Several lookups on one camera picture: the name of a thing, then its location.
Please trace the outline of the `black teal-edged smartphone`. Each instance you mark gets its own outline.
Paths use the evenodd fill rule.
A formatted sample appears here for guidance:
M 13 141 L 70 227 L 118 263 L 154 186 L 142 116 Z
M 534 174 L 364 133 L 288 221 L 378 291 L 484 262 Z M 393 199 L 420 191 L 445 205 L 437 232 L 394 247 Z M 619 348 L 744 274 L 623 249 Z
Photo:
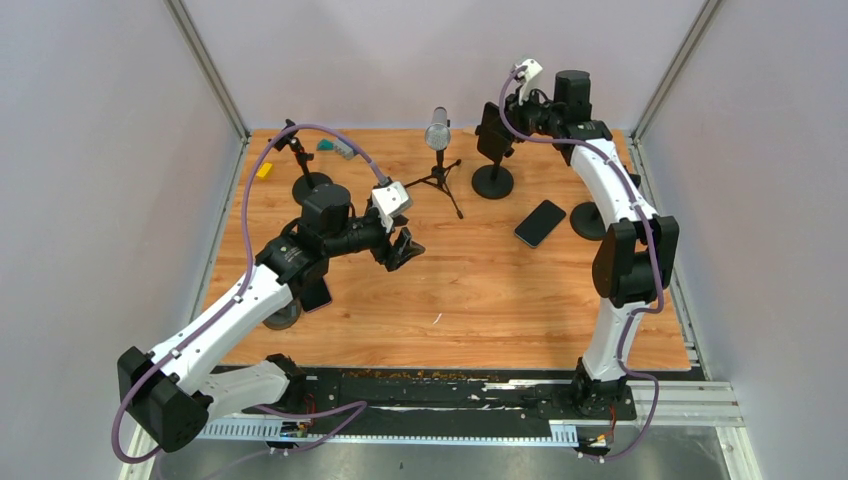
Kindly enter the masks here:
M 538 248 L 566 216 L 563 208 L 543 200 L 515 227 L 514 235 L 530 248 Z

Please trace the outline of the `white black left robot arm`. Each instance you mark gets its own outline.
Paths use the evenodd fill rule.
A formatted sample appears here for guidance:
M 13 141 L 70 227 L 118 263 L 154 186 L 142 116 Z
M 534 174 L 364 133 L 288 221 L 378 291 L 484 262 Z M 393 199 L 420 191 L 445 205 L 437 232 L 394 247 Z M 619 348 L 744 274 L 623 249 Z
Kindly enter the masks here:
M 275 354 L 247 368 L 221 374 L 214 368 L 258 324 L 299 304 L 312 311 L 329 303 L 324 277 L 334 257 L 368 251 L 387 271 L 422 254 L 404 213 L 412 205 L 397 181 L 375 187 L 363 215 L 353 213 L 350 192 L 338 184 L 316 187 L 301 214 L 257 254 L 248 256 L 242 277 L 211 307 L 177 334 L 144 352 L 127 349 L 117 360 L 125 414 L 155 442 L 155 452 L 188 445 L 213 419 L 273 404 L 298 411 L 306 386 L 294 364 Z

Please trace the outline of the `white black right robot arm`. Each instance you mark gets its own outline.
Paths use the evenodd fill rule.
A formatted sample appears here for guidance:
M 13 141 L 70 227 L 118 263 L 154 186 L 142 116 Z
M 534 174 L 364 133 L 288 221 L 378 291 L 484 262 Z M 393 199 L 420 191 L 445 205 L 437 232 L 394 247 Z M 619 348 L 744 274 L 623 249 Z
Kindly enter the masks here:
M 498 114 L 510 140 L 548 143 L 562 153 L 588 188 L 605 228 L 592 265 L 600 309 L 567 398 L 577 413 L 592 418 L 625 398 L 629 352 L 643 316 L 665 306 L 680 228 L 642 196 L 610 130 L 593 119 L 588 73 L 559 72 L 555 95 L 548 99 L 535 88 L 540 70 L 530 60 L 513 67 L 506 82 L 518 87 L 500 93 Z

